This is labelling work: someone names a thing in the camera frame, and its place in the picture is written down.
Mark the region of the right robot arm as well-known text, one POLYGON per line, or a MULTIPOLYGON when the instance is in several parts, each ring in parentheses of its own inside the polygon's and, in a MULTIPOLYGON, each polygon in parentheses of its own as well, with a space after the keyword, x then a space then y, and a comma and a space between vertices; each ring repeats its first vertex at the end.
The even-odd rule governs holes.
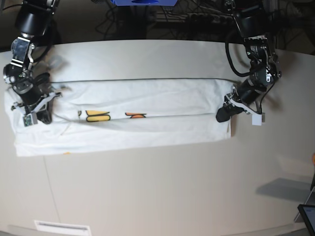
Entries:
POLYGON ((20 97, 11 109, 22 113, 25 127, 39 121, 50 124, 53 99, 61 95, 50 88, 48 72, 33 76, 53 46, 57 26, 52 17, 58 5, 57 0, 25 0, 15 21, 21 34, 12 42, 12 60, 3 68, 3 78, 20 97))

